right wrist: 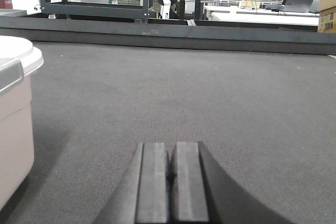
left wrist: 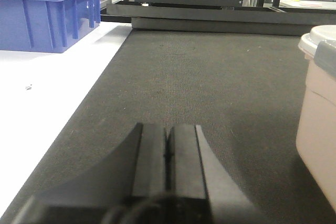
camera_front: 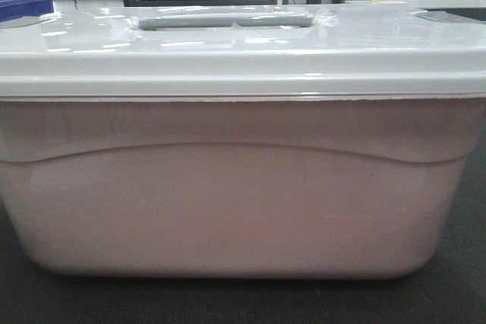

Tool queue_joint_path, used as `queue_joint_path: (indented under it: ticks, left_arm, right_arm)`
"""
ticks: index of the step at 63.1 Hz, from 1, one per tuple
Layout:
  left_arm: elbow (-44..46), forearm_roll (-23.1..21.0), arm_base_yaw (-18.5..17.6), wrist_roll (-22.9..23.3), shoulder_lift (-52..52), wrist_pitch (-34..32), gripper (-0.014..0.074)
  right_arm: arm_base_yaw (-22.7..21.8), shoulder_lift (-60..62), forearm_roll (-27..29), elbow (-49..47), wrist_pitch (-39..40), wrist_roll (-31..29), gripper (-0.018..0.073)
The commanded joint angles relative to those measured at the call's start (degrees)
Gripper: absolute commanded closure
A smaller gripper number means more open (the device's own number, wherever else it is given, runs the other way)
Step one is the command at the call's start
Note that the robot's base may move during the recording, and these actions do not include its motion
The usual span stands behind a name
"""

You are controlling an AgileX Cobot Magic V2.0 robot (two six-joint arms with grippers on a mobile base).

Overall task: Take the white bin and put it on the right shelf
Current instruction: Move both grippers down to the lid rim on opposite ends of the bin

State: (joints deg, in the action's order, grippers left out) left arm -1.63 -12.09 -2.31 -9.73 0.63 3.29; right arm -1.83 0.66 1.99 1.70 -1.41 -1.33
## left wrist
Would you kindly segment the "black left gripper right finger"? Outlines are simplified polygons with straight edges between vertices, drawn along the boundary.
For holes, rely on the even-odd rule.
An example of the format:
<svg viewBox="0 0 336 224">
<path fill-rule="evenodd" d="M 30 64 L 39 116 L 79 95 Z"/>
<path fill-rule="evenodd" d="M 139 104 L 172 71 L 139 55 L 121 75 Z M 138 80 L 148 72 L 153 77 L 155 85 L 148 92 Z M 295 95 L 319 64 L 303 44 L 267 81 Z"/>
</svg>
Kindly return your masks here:
<svg viewBox="0 0 336 224">
<path fill-rule="evenodd" d="M 171 188 L 199 223 L 265 223 L 210 148 L 201 126 L 177 124 L 169 136 Z"/>
</svg>

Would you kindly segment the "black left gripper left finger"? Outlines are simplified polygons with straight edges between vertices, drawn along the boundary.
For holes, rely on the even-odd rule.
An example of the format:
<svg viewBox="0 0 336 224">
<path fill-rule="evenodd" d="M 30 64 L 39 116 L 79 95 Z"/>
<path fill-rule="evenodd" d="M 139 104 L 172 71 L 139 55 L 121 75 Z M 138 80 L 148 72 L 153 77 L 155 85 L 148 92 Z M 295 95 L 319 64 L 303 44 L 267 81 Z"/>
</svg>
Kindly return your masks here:
<svg viewBox="0 0 336 224">
<path fill-rule="evenodd" d="M 28 200 L 16 223 L 102 223 L 110 210 L 166 190 L 164 127 L 137 123 L 88 170 Z"/>
</svg>

